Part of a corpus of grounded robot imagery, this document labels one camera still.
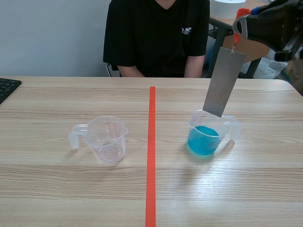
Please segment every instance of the empty measuring cup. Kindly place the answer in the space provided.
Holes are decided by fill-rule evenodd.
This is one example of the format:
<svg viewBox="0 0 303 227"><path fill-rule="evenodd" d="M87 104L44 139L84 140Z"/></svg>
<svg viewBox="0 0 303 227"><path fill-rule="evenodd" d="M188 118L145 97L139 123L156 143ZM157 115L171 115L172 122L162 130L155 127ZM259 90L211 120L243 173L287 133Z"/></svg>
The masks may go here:
<svg viewBox="0 0 303 227"><path fill-rule="evenodd" d="M88 124L78 124L69 134L71 147L79 148L78 136L91 147L102 162L113 163L125 154L125 138L128 133L121 119L113 116L96 118Z"/></svg>
<svg viewBox="0 0 303 227"><path fill-rule="evenodd" d="M217 117L204 110L191 115L189 123L188 146L200 155L213 154L230 128L232 140L237 140L242 125L233 116Z"/></svg>

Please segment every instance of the metal plate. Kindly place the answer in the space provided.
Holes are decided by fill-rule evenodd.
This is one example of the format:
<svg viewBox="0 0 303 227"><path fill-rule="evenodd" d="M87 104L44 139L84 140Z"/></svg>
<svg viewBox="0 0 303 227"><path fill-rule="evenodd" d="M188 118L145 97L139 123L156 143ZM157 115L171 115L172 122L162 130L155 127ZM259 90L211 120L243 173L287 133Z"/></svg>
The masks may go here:
<svg viewBox="0 0 303 227"><path fill-rule="evenodd" d="M203 110L221 117L246 55L220 48Z"/></svg>

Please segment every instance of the person's arm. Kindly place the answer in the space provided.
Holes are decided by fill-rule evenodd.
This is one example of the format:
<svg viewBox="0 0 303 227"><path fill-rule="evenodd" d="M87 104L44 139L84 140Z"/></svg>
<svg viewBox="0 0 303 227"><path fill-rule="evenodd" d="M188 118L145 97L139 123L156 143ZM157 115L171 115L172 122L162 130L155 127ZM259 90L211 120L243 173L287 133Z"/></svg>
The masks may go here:
<svg viewBox="0 0 303 227"><path fill-rule="evenodd" d="M145 77L136 66L125 67L118 66L122 77Z"/></svg>
<svg viewBox="0 0 303 227"><path fill-rule="evenodd" d="M186 78L201 78L205 56L189 56L186 61Z"/></svg>
<svg viewBox="0 0 303 227"><path fill-rule="evenodd" d="M112 0L108 8L103 61L116 65L122 77L143 77L136 67L134 43L127 1Z"/></svg>
<svg viewBox="0 0 303 227"><path fill-rule="evenodd" d="M192 34L191 48L185 66L184 77L201 78L204 58L206 53L206 44L208 39L209 0L200 1L200 13L197 25Z"/></svg>

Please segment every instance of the robotic arm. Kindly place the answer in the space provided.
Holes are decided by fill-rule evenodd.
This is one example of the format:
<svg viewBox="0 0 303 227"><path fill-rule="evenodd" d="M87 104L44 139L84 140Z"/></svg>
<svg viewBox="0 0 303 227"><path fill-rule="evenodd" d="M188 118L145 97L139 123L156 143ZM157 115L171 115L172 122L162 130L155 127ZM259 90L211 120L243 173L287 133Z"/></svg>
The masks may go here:
<svg viewBox="0 0 303 227"><path fill-rule="evenodd" d="M303 0L275 0L235 20L235 33L273 49L276 61L303 59Z"/></svg>

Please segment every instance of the red tape line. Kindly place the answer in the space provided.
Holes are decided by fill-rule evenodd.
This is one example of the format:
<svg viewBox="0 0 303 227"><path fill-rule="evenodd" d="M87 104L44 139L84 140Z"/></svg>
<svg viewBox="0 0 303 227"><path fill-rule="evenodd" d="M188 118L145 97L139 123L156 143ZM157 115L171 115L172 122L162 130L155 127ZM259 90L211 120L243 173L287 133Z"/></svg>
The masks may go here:
<svg viewBox="0 0 303 227"><path fill-rule="evenodd" d="M150 87L145 227L156 227L156 87Z"/></svg>

